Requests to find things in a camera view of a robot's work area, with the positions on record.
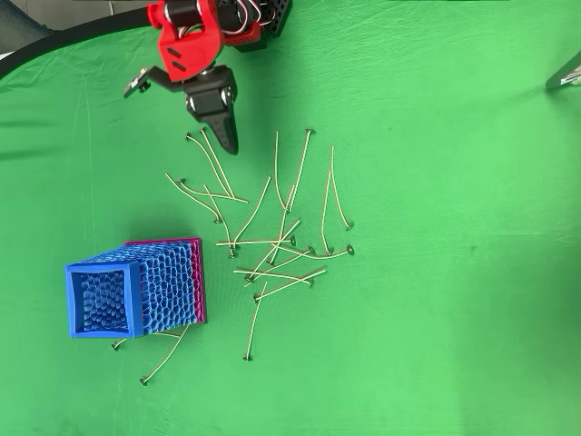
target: metal pin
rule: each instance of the metal pin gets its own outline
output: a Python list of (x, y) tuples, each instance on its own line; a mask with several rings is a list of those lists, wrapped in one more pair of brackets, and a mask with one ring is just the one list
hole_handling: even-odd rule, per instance
[[(251, 270), (243, 270), (243, 269), (240, 269), (240, 270), (234, 270), (234, 273), (237, 273), (237, 274), (249, 274), (249, 273), (252, 273), (252, 271)], [(257, 274), (260, 274), (260, 275), (266, 275), (266, 276), (269, 276), (269, 277), (280, 277), (282, 279), (294, 279), (294, 280), (298, 280), (299, 282), (307, 283), (309, 286), (312, 286), (312, 282), (309, 282), (308, 280), (305, 280), (305, 279), (301, 279), (300, 277), (295, 277), (294, 275), (277, 274), (275, 272), (265, 272), (265, 271), (257, 271), (256, 273)]]
[[(286, 261), (284, 261), (282, 263), (279, 263), (278, 265), (272, 266), (271, 268), (265, 270), (264, 272), (265, 273), (268, 273), (268, 272), (270, 272), (272, 270), (275, 270), (277, 268), (281, 268), (284, 265), (288, 265), (289, 263), (294, 262), (297, 259), (300, 259), (302, 257), (302, 255), (303, 254), (306, 254), (306, 253), (311, 253), (311, 251), (310, 250), (306, 250), (303, 253), (296, 254), (296, 255), (292, 256), (291, 258), (287, 259)], [(256, 279), (258, 279), (261, 276), (262, 276), (262, 272), (257, 272), (253, 277), (250, 277), (250, 275), (244, 277), (246, 279), (246, 281), (248, 282), (248, 283), (246, 283), (244, 285), (244, 287), (246, 288), (246, 287), (250, 286)]]
[[(321, 270), (317, 270), (315, 272), (311, 272), (310, 274), (303, 275), (300, 279), (309, 279), (311, 277), (316, 277), (316, 276), (321, 275), (321, 274), (326, 273), (326, 272), (327, 272), (327, 270), (322, 270), (322, 269)], [(264, 290), (262, 290), (262, 292), (260, 294), (254, 295), (254, 297), (253, 297), (254, 298), (254, 301), (255, 302), (259, 302), (264, 297), (268, 297), (269, 295), (272, 295), (272, 294), (274, 294), (274, 293), (276, 293), (278, 291), (282, 291), (283, 289), (289, 288), (292, 285), (299, 283), (300, 282), (300, 279), (299, 280), (293, 280), (291, 282), (285, 283), (282, 286), (279, 286), (278, 288), (274, 288), (273, 290), (268, 291), (268, 292), (265, 292)]]
[[(264, 286), (262, 286), (262, 291), (266, 289), (266, 285), (268, 282), (264, 282)], [(252, 315), (252, 322), (251, 322), (251, 332), (248, 335), (248, 344), (246, 345), (246, 354), (242, 356), (244, 361), (251, 361), (251, 345), (252, 345), (252, 336), (254, 335), (254, 324), (256, 323), (256, 315), (258, 315), (258, 310), (261, 308), (261, 302), (256, 302), (256, 308), (254, 309), (254, 314)]]
[(325, 239), (325, 213), (327, 212), (327, 198), (329, 196), (330, 173), (331, 173), (331, 170), (329, 170), (329, 173), (327, 175), (327, 184), (325, 186), (325, 196), (323, 198), (323, 212), (322, 212), (321, 217), (320, 217), (320, 237), (323, 240), (323, 246), (325, 247), (325, 252), (327, 252), (328, 256), (330, 256), (331, 250), (329, 249), (329, 246), (327, 245), (327, 240)]
[[(205, 189), (206, 193), (208, 193), (208, 195), (210, 195), (210, 191), (208, 191), (208, 187), (205, 184), (203, 186), (203, 189)], [(234, 257), (236, 257), (236, 253), (234, 252), (234, 245), (232, 245), (232, 243), (230, 241), (230, 232), (228, 231), (228, 224), (226, 224), (226, 221), (224, 220), (224, 217), (222, 216), (222, 213), (220, 212), (220, 209), (218, 208), (218, 204), (216, 204), (216, 202), (214, 201), (214, 197), (212, 197), (211, 195), (210, 195), (210, 200), (212, 200), (212, 204), (216, 208), (216, 211), (218, 211), (218, 215), (220, 216), (220, 219), (222, 220), (222, 224), (224, 225), (224, 229), (226, 230), (226, 239), (228, 240), (228, 249), (230, 250), (230, 255), (228, 257), (233, 259)]]
[(300, 159), (299, 173), (297, 174), (297, 181), (295, 183), (294, 194), (292, 195), (292, 199), (290, 200), (290, 205), (287, 208), (289, 210), (289, 212), (291, 211), (292, 206), (294, 205), (294, 199), (297, 196), (297, 191), (299, 191), (300, 174), (302, 173), (302, 166), (305, 163), (305, 155), (307, 154), (307, 146), (309, 145), (310, 134), (311, 133), (314, 133), (314, 130), (312, 130), (312, 129), (305, 129), (305, 131), (307, 132), (307, 134), (306, 134), (306, 137), (305, 137), (305, 144), (302, 147), (302, 157)]
[(271, 182), (271, 177), (268, 176), (266, 179), (266, 182), (264, 183), (264, 187), (262, 188), (261, 198), (256, 203), (256, 206), (254, 206), (254, 210), (252, 211), (251, 215), (248, 217), (248, 220), (246, 220), (246, 223), (242, 226), (242, 228), (238, 231), (238, 233), (236, 233), (236, 236), (234, 236), (234, 242), (233, 242), (234, 246), (236, 246), (236, 243), (238, 242), (238, 238), (241, 237), (242, 232), (244, 232), (246, 230), (246, 228), (250, 225), (251, 221), (254, 219), (254, 215), (256, 215), (259, 207), (261, 207), (262, 200), (264, 199), (264, 194), (266, 194), (266, 190), (269, 187), (270, 182)]
[[(191, 193), (197, 193), (198, 195), (208, 195), (207, 193), (203, 193), (202, 191), (196, 191), (196, 190), (186, 186), (185, 179), (178, 179), (176, 182), (178, 184), (180, 184), (182, 186), (182, 188), (185, 189), (186, 191), (189, 191)], [(234, 200), (235, 202), (248, 203), (248, 200), (246, 200), (244, 198), (230, 197), (228, 195), (224, 195), (223, 193), (210, 193), (210, 195), (212, 197), (215, 197), (215, 198), (225, 198), (226, 200)]]
[[(299, 223), (300, 223), (300, 220), (297, 219), (297, 221), (295, 221), (294, 224), (290, 227), (290, 229), (287, 232), (285, 232), (285, 234), (282, 236), (281, 239), (284, 239), (287, 236), (289, 236), (289, 234), (291, 234), (294, 231), (294, 229), (299, 225)], [(259, 260), (259, 262), (256, 265), (256, 267), (252, 271), (251, 278), (254, 276), (254, 273), (256, 273), (258, 271), (258, 269), (261, 267), (261, 265), (264, 263), (264, 261), (266, 261), (266, 258), (269, 257), (271, 255), (271, 253), (276, 249), (277, 246), (278, 246), (278, 244), (277, 243), (276, 244), (274, 243), (272, 245), (273, 248), (271, 248), (270, 250), (268, 250), (266, 252), (266, 254), (264, 254), (264, 256), (262, 256), (262, 258)]]
[(277, 131), (274, 138), (274, 184), (276, 185), (276, 194), (279, 197), (279, 202), (281, 203), (284, 212), (289, 211), (289, 202), (286, 204), (282, 200), (281, 190), (279, 189), (279, 165), (278, 165), (278, 155), (279, 155), (279, 132)]
[(220, 223), (220, 217), (218, 216), (218, 214), (216, 213), (216, 211), (214, 211), (208, 204), (206, 203), (202, 203), (200, 200), (198, 200), (196, 197), (192, 196), (189, 193), (186, 193), (182, 188), (180, 188), (180, 186), (172, 179), (172, 177), (170, 177), (169, 174), (165, 173), (165, 176), (170, 179), (170, 181), (173, 183), (173, 186), (175, 186), (176, 188), (178, 188), (178, 190), (183, 193), (184, 195), (187, 195), (188, 197), (190, 197), (192, 200), (194, 200), (196, 203), (201, 204), (203, 207), (205, 207), (206, 209), (208, 209), (209, 211), (212, 211), (212, 213), (215, 216), (215, 223)]
[[(291, 196), (292, 196), (292, 193), (294, 192), (294, 188), (295, 188), (295, 185), (293, 185), (293, 186), (290, 187), (289, 196), (287, 197), (287, 204), (291, 200)], [(284, 222), (286, 220), (287, 212), (288, 211), (286, 211), (286, 210), (282, 211), (281, 228), (279, 229), (279, 241), (282, 238), (282, 230), (284, 228)], [(274, 253), (271, 256), (271, 259), (266, 262), (268, 265), (274, 265), (274, 259), (276, 258), (276, 255), (277, 255), (278, 252), (279, 252), (279, 249), (276, 248), (274, 250)]]
[(334, 259), (336, 257), (341, 257), (344, 254), (350, 254), (351, 256), (355, 255), (355, 250), (353, 249), (353, 247), (351, 245), (348, 245), (347, 248), (345, 248), (345, 250), (342, 250), (342, 251), (335, 253), (335, 254), (332, 254), (330, 256), (316, 256), (314, 254), (301, 253), (301, 252), (297, 252), (296, 250), (293, 250), (289, 247), (285, 247), (283, 245), (280, 245), (279, 248), (281, 250), (284, 250), (285, 252), (299, 254), (300, 256), (308, 257), (309, 259)]
[(111, 348), (113, 348), (115, 351), (117, 351), (117, 348), (119, 347), (119, 345), (121, 345), (122, 343), (127, 341), (127, 339), (129, 339), (129, 338), (118, 339), (117, 341), (115, 341), (111, 344)]
[(220, 173), (222, 174), (222, 177), (224, 178), (224, 182), (226, 182), (226, 186), (228, 186), (228, 190), (230, 191), (231, 198), (234, 198), (235, 197), (234, 191), (232, 190), (232, 188), (230, 187), (230, 184), (228, 183), (228, 177), (226, 177), (224, 170), (222, 170), (222, 166), (220, 165), (220, 161), (218, 160), (218, 156), (216, 156), (216, 153), (214, 152), (212, 144), (210, 144), (210, 140), (208, 139), (208, 136), (206, 136), (206, 132), (204, 131), (203, 128), (200, 129), (200, 133), (202, 134), (203, 139), (206, 140), (206, 143), (208, 144), (208, 148), (210, 149), (212, 156), (214, 156), (214, 160), (218, 164), (218, 168), (220, 168)]
[(183, 329), (183, 332), (180, 334), (175, 344), (172, 346), (172, 348), (170, 348), (165, 357), (152, 369), (152, 371), (149, 374), (143, 376), (141, 379), (139, 379), (143, 386), (146, 386), (147, 382), (155, 375), (155, 373), (157, 373), (163, 367), (163, 365), (170, 359), (170, 357), (172, 357), (172, 354), (173, 352), (175, 352), (175, 349), (180, 344), (183, 335), (188, 331), (188, 327), (190, 327), (190, 324), (186, 324), (185, 328)]
[(333, 181), (333, 191), (335, 192), (335, 200), (337, 201), (337, 208), (339, 209), (339, 215), (341, 215), (341, 220), (345, 224), (345, 230), (349, 231), (353, 228), (353, 223), (348, 223), (345, 219), (345, 215), (343, 214), (343, 210), (341, 209), (341, 203), (339, 203), (339, 195), (337, 194), (337, 185), (335, 184), (335, 169), (333, 163), (333, 155), (335, 152), (335, 147), (332, 145), (330, 147), (330, 176), (331, 180)]
[[(278, 243), (279, 240), (278, 239), (257, 239), (257, 240), (253, 240), (253, 241), (237, 241), (236, 242), (236, 247), (238, 247), (239, 245), (247, 245), (247, 244), (253, 244), (253, 243)], [(290, 245), (292, 245), (293, 247), (297, 245), (297, 239), (294, 237), (294, 234), (289, 238), (289, 239), (284, 239), (281, 241), (282, 243), (290, 243)], [(217, 246), (224, 246), (224, 245), (234, 245), (234, 242), (231, 243), (226, 243), (223, 241), (220, 241), (219, 243), (216, 243)]]
[(208, 162), (210, 163), (210, 165), (212, 166), (212, 169), (214, 171), (214, 175), (216, 176), (216, 178), (218, 179), (218, 182), (220, 182), (220, 186), (222, 187), (222, 189), (224, 190), (224, 192), (226, 193), (226, 195), (228, 195), (229, 197), (232, 198), (232, 195), (230, 194), (230, 192), (226, 189), (226, 186), (224, 186), (224, 183), (222, 183), (222, 179), (220, 178), (220, 176), (218, 175), (218, 172), (216, 171), (216, 167), (214, 166), (214, 162), (212, 162), (212, 159), (210, 157), (210, 155), (208, 154), (208, 152), (206, 152), (206, 149), (203, 148), (203, 145), (200, 141), (198, 141), (196, 138), (190, 136), (190, 132), (186, 132), (185, 133), (185, 140), (188, 141), (194, 141), (195, 143), (197, 143), (200, 148), (202, 149), (203, 153), (206, 155), (206, 157), (208, 158)]

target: wire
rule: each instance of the wire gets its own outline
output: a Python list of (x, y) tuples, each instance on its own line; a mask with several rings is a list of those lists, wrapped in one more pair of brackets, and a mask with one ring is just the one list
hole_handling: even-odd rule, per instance
[(230, 30), (224, 30), (223, 32), (227, 35), (239, 35), (241, 34), (244, 29), (246, 28), (246, 25), (248, 24), (248, 9), (246, 9), (246, 5), (244, 4), (243, 0), (238, 0), (238, 4), (242, 7), (242, 10), (244, 11), (244, 24), (241, 26), (240, 29), (231, 32)]
[(272, 8), (272, 18), (269, 21), (265, 21), (264, 23), (261, 23), (261, 25), (269, 25), (270, 23), (272, 23), (274, 21), (274, 18), (276, 18), (276, 7)]
[(258, 12), (258, 19), (256, 21), (260, 22), (261, 18), (262, 18), (261, 9), (253, 2), (253, 0), (248, 0), (248, 1), (251, 2), (251, 5), (254, 7), (254, 9), (256, 9), (256, 12)]
[(216, 221), (220, 220), (220, 217), (218, 216), (218, 214), (216, 213), (216, 211), (214, 211), (208, 204), (206, 203), (202, 203), (200, 200), (198, 200), (196, 197), (194, 197), (193, 195), (186, 193), (182, 188), (180, 188), (180, 186), (178, 186), (178, 184), (176, 182), (173, 181), (172, 177), (170, 177), (169, 174), (165, 173), (165, 176), (170, 179), (170, 182), (173, 183), (173, 185), (178, 188), (178, 190), (183, 193), (184, 195), (187, 195), (188, 197), (190, 197), (192, 200), (194, 200), (196, 203), (201, 204), (203, 207), (205, 207), (206, 209), (208, 209), (209, 211), (212, 211), (212, 213), (214, 214), (214, 216), (216, 217)]
[[(264, 282), (264, 286), (262, 287), (262, 291), (266, 289), (266, 285), (268, 282)], [(254, 315), (252, 316), (252, 323), (251, 323), (251, 332), (248, 335), (248, 345), (246, 347), (246, 354), (244, 355), (243, 359), (245, 361), (249, 361), (251, 359), (251, 345), (252, 345), (252, 336), (254, 335), (254, 323), (256, 323), (256, 315), (258, 315), (258, 310), (261, 308), (261, 301), (258, 300), (256, 303), (256, 308), (254, 309)]]
[[(289, 204), (291, 202), (291, 197), (292, 197), (293, 192), (294, 192), (294, 185), (290, 187), (289, 198), (287, 198), (287, 204)], [(287, 211), (286, 210), (282, 211), (281, 229), (279, 230), (279, 242), (278, 242), (278, 244), (281, 243), (282, 231), (284, 230), (284, 222), (285, 222), (286, 216), (287, 216)], [(271, 260), (269, 261), (270, 264), (274, 264), (274, 259), (276, 258), (276, 255), (278, 252), (279, 252), (279, 249), (277, 247), (271, 256)]]
[[(297, 259), (300, 259), (303, 254), (307, 254), (307, 253), (310, 253), (310, 250), (305, 250), (304, 253), (296, 254), (296, 255), (292, 256), (291, 258), (287, 259), (286, 261), (279, 263), (278, 265), (272, 266), (271, 268), (269, 268), (268, 270), (265, 270), (264, 272), (267, 273), (268, 271), (272, 271), (272, 270), (275, 270), (277, 268), (281, 268), (284, 265), (288, 265), (289, 263), (294, 262)], [(256, 276), (254, 277), (254, 280), (258, 279), (261, 275), (262, 275), (262, 272), (257, 272)], [(246, 287), (250, 286), (251, 284), (252, 284), (252, 282), (248, 282), (244, 285), (244, 287), (246, 288)]]
[[(252, 244), (252, 243), (277, 243), (278, 240), (276, 239), (269, 239), (269, 240), (259, 240), (259, 241), (236, 241), (236, 244), (245, 245), (245, 244)], [(284, 243), (291, 242), (291, 239), (285, 239)], [(223, 247), (224, 245), (234, 245), (234, 242), (231, 243), (224, 243), (222, 241), (216, 243), (216, 246)]]
[[(294, 222), (294, 224), (290, 227), (290, 229), (284, 233), (284, 235), (282, 236), (281, 239), (286, 239), (289, 236), (289, 234), (291, 234), (294, 231), (294, 229), (297, 227), (297, 225), (299, 225), (299, 224), (300, 224), (300, 220), (297, 219), (297, 221)], [(258, 271), (258, 269), (261, 267), (261, 265), (264, 263), (264, 261), (266, 261), (266, 258), (269, 257), (271, 255), (271, 253), (276, 249), (276, 247), (280, 246), (280, 244), (281, 243), (274, 243), (272, 245), (272, 248), (270, 250), (268, 250), (267, 253), (264, 254), (264, 256), (262, 256), (262, 258), (259, 260), (256, 267), (254, 268), (254, 270), (251, 274), (251, 278), (254, 277), (254, 273), (256, 273)]]
[(279, 189), (279, 132), (277, 131), (274, 137), (274, 184), (276, 185), (276, 194), (279, 197), (279, 203), (281, 203), (284, 212), (288, 211), (288, 205), (284, 203), (281, 197), (281, 190)]
[(331, 177), (331, 170), (327, 173), (327, 184), (325, 185), (325, 197), (323, 199), (323, 212), (320, 216), (320, 237), (323, 240), (323, 246), (325, 247), (325, 252), (330, 254), (329, 246), (327, 245), (327, 240), (325, 239), (325, 213), (327, 212), (327, 198), (329, 197), (329, 183)]
[[(206, 185), (203, 186), (203, 189), (205, 189), (206, 193), (208, 193), (208, 195), (210, 195), (210, 191), (208, 191), (208, 187)], [(211, 195), (210, 195), (210, 200), (212, 200), (212, 204), (216, 208), (216, 211), (218, 211), (218, 216), (220, 216), (220, 221), (222, 221), (222, 224), (224, 224), (224, 229), (226, 230), (226, 239), (228, 240), (228, 244), (230, 245), (231, 255), (233, 256), (232, 245), (231, 245), (231, 241), (230, 241), (230, 232), (228, 231), (228, 225), (226, 224), (226, 220), (224, 220), (224, 217), (222, 216), (220, 209), (218, 209), (218, 204), (216, 204), (216, 202), (214, 201), (214, 197), (212, 197)]]
[(351, 225), (345, 219), (345, 215), (343, 214), (343, 210), (341, 209), (341, 203), (339, 203), (339, 194), (337, 193), (337, 185), (335, 184), (335, 169), (333, 168), (333, 155), (334, 155), (335, 147), (331, 146), (330, 148), (330, 176), (331, 180), (333, 181), (333, 191), (335, 192), (335, 200), (337, 201), (337, 207), (339, 208), (339, 215), (341, 215), (341, 220), (345, 224), (345, 227), (349, 229)]
[[(202, 191), (196, 191), (195, 189), (186, 186), (185, 182), (182, 179), (178, 179), (177, 183), (179, 183), (183, 189), (185, 189), (186, 191), (190, 191), (191, 193), (197, 193), (198, 195), (208, 195), (207, 193), (203, 193)], [(221, 193), (210, 193), (210, 195), (216, 198), (225, 198), (226, 200), (234, 200), (235, 202), (248, 203), (248, 200), (244, 198), (230, 197), (229, 195), (223, 195)]]
[[(250, 270), (234, 270), (235, 273), (237, 274), (249, 274), (252, 273), (252, 271)], [(301, 279), (300, 277), (295, 277), (294, 275), (288, 275), (288, 274), (277, 274), (275, 272), (265, 272), (265, 271), (257, 271), (256, 273), (259, 273), (260, 275), (267, 275), (270, 277), (281, 277), (282, 279), (293, 279), (293, 280), (298, 280), (299, 282), (304, 282), (307, 284), (312, 284), (312, 282), (309, 282), (308, 280), (305, 279)]]
[(212, 148), (212, 145), (210, 144), (210, 140), (208, 139), (208, 136), (206, 136), (206, 133), (204, 132), (203, 129), (200, 129), (200, 133), (203, 136), (203, 139), (205, 139), (206, 143), (208, 144), (208, 148), (210, 149), (210, 152), (212, 153), (212, 156), (214, 157), (214, 161), (216, 161), (216, 163), (218, 164), (218, 168), (220, 168), (220, 173), (222, 174), (222, 177), (224, 178), (224, 182), (226, 182), (226, 186), (228, 186), (228, 190), (230, 191), (229, 196), (231, 198), (234, 198), (234, 191), (232, 190), (232, 188), (230, 187), (230, 184), (228, 183), (228, 177), (226, 177), (226, 174), (224, 173), (224, 170), (222, 170), (222, 166), (220, 165), (220, 161), (218, 160), (218, 156), (216, 156), (216, 153), (214, 152), (214, 149)]
[(194, 138), (193, 136), (190, 136), (190, 134), (186, 134), (185, 137), (187, 139), (190, 139), (190, 140), (194, 141), (195, 143), (197, 143), (200, 146), (200, 148), (202, 149), (202, 151), (204, 152), (204, 154), (208, 158), (208, 162), (210, 162), (210, 165), (212, 166), (212, 169), (214, 171), (214, 175), (218, 179), (218, 182), (220, 182), (220, 185), (221, 185), (222, 189), (224, 190), (224, 192), (226, 193), (226, 195), (230, 196), (230, 192), (226, 189), (226, 186), (224, 186), (224, 183), (222, 183), (222, 179), (220, 178), (220, 176), (218, 175), (218, 172), (216, 171), (216, 167), (214, 165), (214, 162), (212, 162), (212, 159), (211, 159), (210, 155), (208, 154), (208, 152), (206, 152), (206, 149), (203, 148), (202, 143), (200, 141), (198, 141), (196, 138)]
[(345, 250), (343, 250), (341, 252), (332, 254), (331, 256), (315, 256), (315, 255), (312, 255), (312, 254), (301, 253), (301, 252), (297, 252), (296, 250), (293, 250), (293, 249), (291, 249), (289, 247), (285, 247), (283, 245), (280, 245), (279, 248), (281, 250), (285, 251), (285, 252), (295, 253), (295, 254), (298, 254), (299, 256), (302, 256), (302, 257), (308, 257), (309, 259), (318, 259), (318, 260), (322, 260), (322, 259), (334, 259), (335, 257), (341, 257), (344, 254), (350, 253), (350, 249), (351, 249), (351, 253), (353, 253), (352, 247), (350, 249), (345, 249)]
[(180, 39), (184, 38), (187, 34), (189, 34), (193, 29), (201, 29), (202, 25), (190, 25), (188, 27), (182, 27), (179, 32), (178, 36)]
[(256, 207), (254, 207), (254, 210), (252, 211), (251, 216), (246, 221), (246, 224), (244, 224), (242, 226), (242, 228), (238, 231), (236, 236), (234, 236), (234, 242), (233, 242), (234, 247), (236, 246), (236, 241), (238, 241), (238, 238), (240, 238), (240, 236), (242, 235), (242, 232), (244, 232), (246, 230), (246, 227), (248, 227), (249, 224), (251, 223), (252, 219), (254, 219), (254, 215), (256, 215), (256, 213), (258, 212), (258, 208), (261, 207), (262, 199), (264, 198), (264, 194), (266, 194), (266, 189), (269, 187), (270, 182), (271, 182), (271, 177), (268, 176), (268, 178), (266, 179), (266, 182), (264, 183), (264, 187), (262, 188), (261, 198), (256, 203)]
[(173, 352), (175, 352), (175, 349), (178, 347), (178, 345), (180, 344), (180, 341), (183, 338), (183, 335), (188, 331), (188, 327), (190, 327), (190, 324), (186, 324), (185, 328), (183, 329), (182, 334), (180, 335), (180, 337), (178, 338), (178, 340), (175, 342), (175, 344), (173, 345), (173, 347), (168, 351), (168, 353), (166, 354), (166, 356), (163, 358), (163, 360), (161, 362), (159, 362), (155, 368), (153, 368), (153, 370), (147, 374), (146, 376), (144, 376), (141, 379), (142, 384), (147, 383), (154, 375), (156, 372), (158, 372), (163, 365), (168, 361), (168, 359), (170, 357), (172, 357)]
[(289, 288), (292, 285), (299, 283), (301, 279), (310, 279), (311, 277), (316, 277), (316, 276), (321, 275), (321, 274), (324, 274), (326, 272), (327, 272), (327, 270), (322, 270), (322, 269), (321, 270), (317, 270), (315, 272), (311, 272), (310, 274), (303, 275), (302, 277), (300, 277), (297, 280), (293, 280), (292, 282), (285, 283), (282, 286), (279, 286), (278, 288), (274, 288), (273, 290), (268, 291), (266, 293), (264, 292), (264, 290), (262, 290), (262, 292), (259, 295), (257, 295), (256, 297), (254, 297), (254, 300), (256, 302), (259, 302), (264, 297), (267, 297), (267, 296), (269, 296), (269, 295), (271, 295), (271, 294), (273, 294), (275, 292), (282, 291), (283, 289)]
[(300, 159), (299, 173), (297, 174), (297, 182), (295, 183), (294, 194), (292, 195), (292, 199), (290, 200), (290, 205), (288, 207), (289, 212), (291, 211), (292, 206), (294, 205), (294, 199), (297, 196), (297, 191), (299, 191), (300, 175), (302, 173), (302, 166), (305, 163), (305, 155), (307, 154), (307, 146), (309, 145), (309, 139), (310, 139), (311, 132), (312, 132), (311, 129), (307, 129), (307, 135), (306, 135), (306, 138), (305, 138), (305, 144), (302, 147), (302, 157)]

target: hexagonal mesh pattern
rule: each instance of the hexagonal mesh pattern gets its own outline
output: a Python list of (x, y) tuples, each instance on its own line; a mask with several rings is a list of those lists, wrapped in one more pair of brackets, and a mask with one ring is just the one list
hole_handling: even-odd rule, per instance
[[(199, 240), (129, 243), (86, 259), (83, 263), (128, 261), (137, 261), (140, 264), (143, 333), (160, 332), (179, 325), (205, 321)], [(107, 292), (96, 284), (93, 286), (98, 292)], [(105, 302), (108, 303), (107, 298), (111, 300), (112, 297), (106, 293), (104, 295)], [(115, 314), (118, 314), (116, 297), (113, 297), (112, 302)]]
[(85, 332), (127, 332), (124, 304), (124, 272), (80, 274)]

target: green backdrop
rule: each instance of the green backdrop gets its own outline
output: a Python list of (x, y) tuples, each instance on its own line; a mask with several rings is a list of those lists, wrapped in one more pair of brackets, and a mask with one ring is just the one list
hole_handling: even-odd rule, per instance
[[(0, 81), (0, 433), (18, 435), (576, 435), (581, 432), (581, 94), (543, 83), (579, 49), (577, 0), (295, 0), (268, 50), (223, 51), (240, 88), (241, 152), (219, 150), (239, 227), (272, 173), (296, 173), (298, 246), (330, 245), (312, 290), (264, 300), (244, 362), (252, 292), (216, 247), (223, 229), (163, 176), (220, 186), (181, 94), (152, 86), (157, 32), (46, 54)], [(272, 237), (267, 194), (247, 237)], [(67, 334), (66, 263), (137, 238), (200, 235), (209, 321), (169, 347)]]

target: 3d printed container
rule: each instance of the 3d printed container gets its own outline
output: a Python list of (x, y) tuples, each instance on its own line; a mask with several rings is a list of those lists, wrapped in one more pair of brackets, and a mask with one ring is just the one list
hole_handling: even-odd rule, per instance
[(134, 338), (205, 322), (199, 238), (128, 242), (64, 271), (71, 337)]

